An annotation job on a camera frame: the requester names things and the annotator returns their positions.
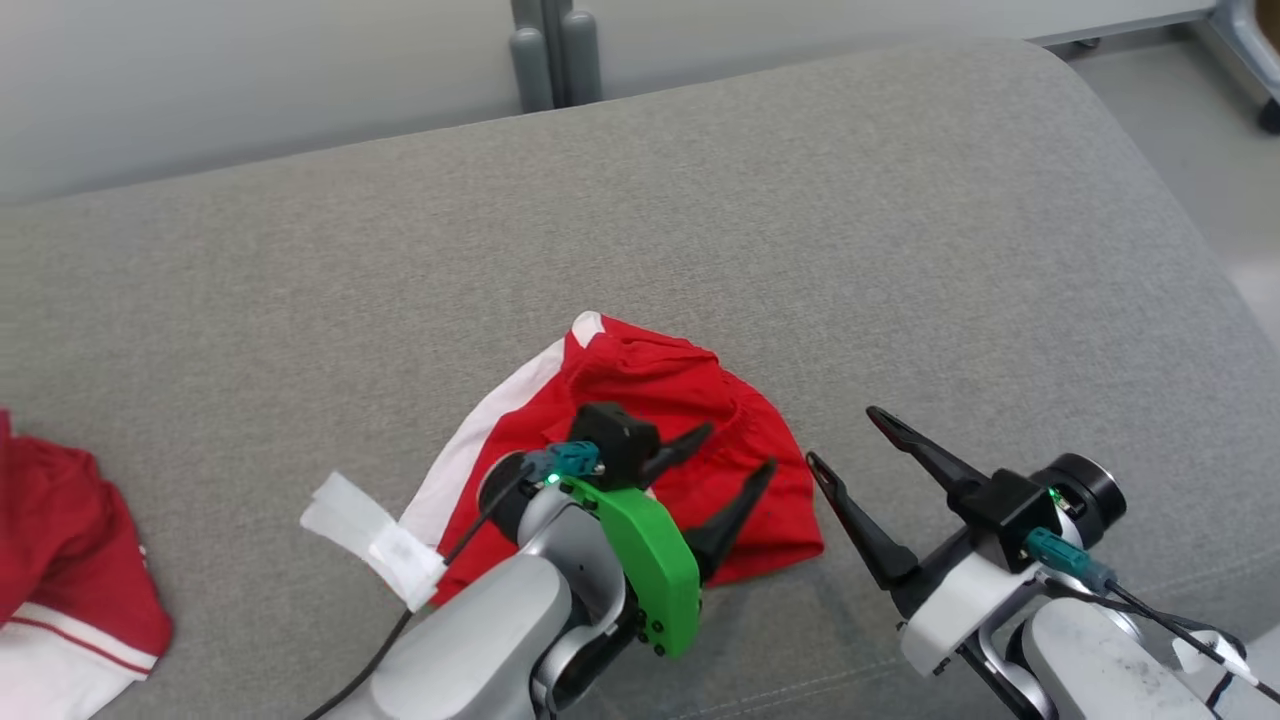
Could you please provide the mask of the grey metal frame leg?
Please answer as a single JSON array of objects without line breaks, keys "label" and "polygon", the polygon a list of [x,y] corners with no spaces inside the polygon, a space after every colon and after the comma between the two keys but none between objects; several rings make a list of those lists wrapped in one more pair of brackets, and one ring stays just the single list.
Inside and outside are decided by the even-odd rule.
[{"label": "grey metal frame leg", "polygon": [[1213,0],[1210,27],[1280,106],[1280,49],[1258,19],[1260,0]]}]

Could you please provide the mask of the grey partition post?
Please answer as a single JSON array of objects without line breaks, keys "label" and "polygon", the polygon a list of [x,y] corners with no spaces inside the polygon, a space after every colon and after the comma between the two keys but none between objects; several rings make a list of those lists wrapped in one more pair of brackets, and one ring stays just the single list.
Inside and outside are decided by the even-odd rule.
[{"label": "grey partition post", "polygon": [[575,0],[543,0],[553,104],[579,108],[604,99],[596,18]]},{"label": "grey partition post", "polygon": [[544,0],[509,0],[515,29],[508,47],[521,111],[556,109],[556,82],[545,32]]}]

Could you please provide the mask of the red jersey with white trim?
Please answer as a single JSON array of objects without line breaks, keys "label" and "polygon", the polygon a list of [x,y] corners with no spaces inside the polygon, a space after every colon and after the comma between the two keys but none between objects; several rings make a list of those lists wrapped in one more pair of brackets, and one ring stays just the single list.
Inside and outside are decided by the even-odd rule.
[{"label": "red jersey with white trim", "polygon": [[91,720],[146,680],[173,623],[92,454],[0,409],[0,720]]}]

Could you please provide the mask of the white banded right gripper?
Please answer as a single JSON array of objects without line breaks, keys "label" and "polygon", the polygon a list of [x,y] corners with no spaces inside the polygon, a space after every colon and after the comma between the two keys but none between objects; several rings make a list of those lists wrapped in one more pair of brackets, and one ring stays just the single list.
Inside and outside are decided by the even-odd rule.
[{"label": "white banded right gripper", "polygon": [[[989,478],[879,406],[867,415],[900,452],[911,456],[945,491],[948,502],[975,493]],[[806,465],[876,584],[888,591],[905,619],[900,650],[923,676],[934,670],[1042,569],[1033,560],[1009,571],[989,556],[996,539],[963,529],[920,560],[856,503],[844,480],[817,452]]]}]

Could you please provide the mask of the red shorts with white stripe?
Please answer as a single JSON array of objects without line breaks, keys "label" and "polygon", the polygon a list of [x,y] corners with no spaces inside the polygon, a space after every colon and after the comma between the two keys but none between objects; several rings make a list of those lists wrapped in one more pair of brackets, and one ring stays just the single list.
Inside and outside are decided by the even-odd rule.
[{"label": "red shorts with white stripe", "polygon": [[650,489],[681,529],[708,521],[751,471],[776,460],[774,477],[714,575],[717,585],[823,553],[814,484],[777,407],[712,351],[599,313],[580,314],[472,409],[436,455],[402,525],[425,546],[451,550],[479,515],[489,469],[507,454],[567,439],[579,406],[594,402],[621,405],[654,424],[662,439],[713,427],[695,456]]}]

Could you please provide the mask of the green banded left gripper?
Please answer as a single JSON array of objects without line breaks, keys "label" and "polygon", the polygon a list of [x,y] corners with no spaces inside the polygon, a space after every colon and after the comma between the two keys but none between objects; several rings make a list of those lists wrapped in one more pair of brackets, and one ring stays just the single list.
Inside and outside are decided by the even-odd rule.
[{"label": "green banded left gripper", "polygon": [[700,626],[701,584],[724,565],[777,469],[776,459],[769,457],[745,478],[731,501],[682,536],[666,506],[641,489],[696,455],[713,430],[710,423],[703,423],[662,445],[641,466],[640,489],[603,491],[579,478],[562,480],[573,500],[602,524],[645,615],[644,633],[667,659],[680,659],[692,647]]}]

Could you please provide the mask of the grey fabric sofa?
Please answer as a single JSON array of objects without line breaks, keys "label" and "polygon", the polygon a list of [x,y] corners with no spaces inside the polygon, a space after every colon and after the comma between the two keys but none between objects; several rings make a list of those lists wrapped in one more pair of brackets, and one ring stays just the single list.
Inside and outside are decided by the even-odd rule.
[{"label": "grey fabric sofa", "polygon": [[175,639],[102,720],[298,720],[398,615],[300,515],[398,512],[595,310],[692,341],[896,538],[955,527],[868,421],[1123,488],[1152,603],[1280,625],[1280,354],[1079,74],[947,41],[0,208],[0,406],[87,448]]}]

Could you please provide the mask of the grey partition base rail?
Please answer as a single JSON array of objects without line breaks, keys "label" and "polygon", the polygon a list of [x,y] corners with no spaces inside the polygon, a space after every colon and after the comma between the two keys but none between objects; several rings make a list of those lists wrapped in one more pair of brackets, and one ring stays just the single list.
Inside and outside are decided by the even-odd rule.
[{"label": "grey partition base rail", "polygon": [[1146,32],[1149,29],[1158,29],[1164,27],[1184,24],[1193,20],[1203,20],[1204,18],[1208,18],[1213,13],[1213,9],[1215,5],[1199,6],[1192,10],[1152,15],[1149,18],[1143,18],[1138,20],[1125,20],[1094,28],[1074,29],[1056,35],[1043,35],[1039,37],[1028,38],[1027,42],[1042,47],[1050,47],[1050,46],[1075,44],[1085,40],[1101,40],[1101,38],[1114,37],[1117,35]]}]

